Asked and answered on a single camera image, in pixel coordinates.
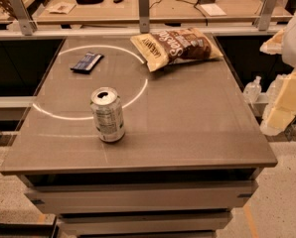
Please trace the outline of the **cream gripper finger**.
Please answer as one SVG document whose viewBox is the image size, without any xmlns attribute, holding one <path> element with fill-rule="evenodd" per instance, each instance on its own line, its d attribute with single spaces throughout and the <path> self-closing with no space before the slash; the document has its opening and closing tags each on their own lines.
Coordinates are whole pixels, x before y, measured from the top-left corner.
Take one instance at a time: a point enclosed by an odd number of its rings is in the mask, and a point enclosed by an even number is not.
<svg viewBox="0 0 296 238">
<path fill-rule="evenodd" d="M 283 132 L 296 117 L 296 68 L 285 75 L 276 98 L 268 100 L 262 115 L 260 130 L 266 136 Z"/>
<path fill-rule="evenodd" d="M 284 30 L 278 31 L 272 38 L 264 42 L 260 51 L 268 55 L 281 55 Z"/>
</svg>

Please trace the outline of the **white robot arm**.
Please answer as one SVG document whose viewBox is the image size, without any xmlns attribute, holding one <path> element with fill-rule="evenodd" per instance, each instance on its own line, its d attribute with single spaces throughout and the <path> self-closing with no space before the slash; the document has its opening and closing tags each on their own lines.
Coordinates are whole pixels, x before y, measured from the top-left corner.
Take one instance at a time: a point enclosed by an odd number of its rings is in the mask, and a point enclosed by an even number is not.
<svg viewBox="0 0 296 238">
<path fill-rule="evenodd" d="M 260 50 L 266 54 L 280 54 L 282 61 L 293 67 L 291 73 L 277 75 L 266 91 L 268 104 L 263 111 L 260 130 L 264 135 L 276 136 L 296 117 L 296 13 Z"/>
</svg>

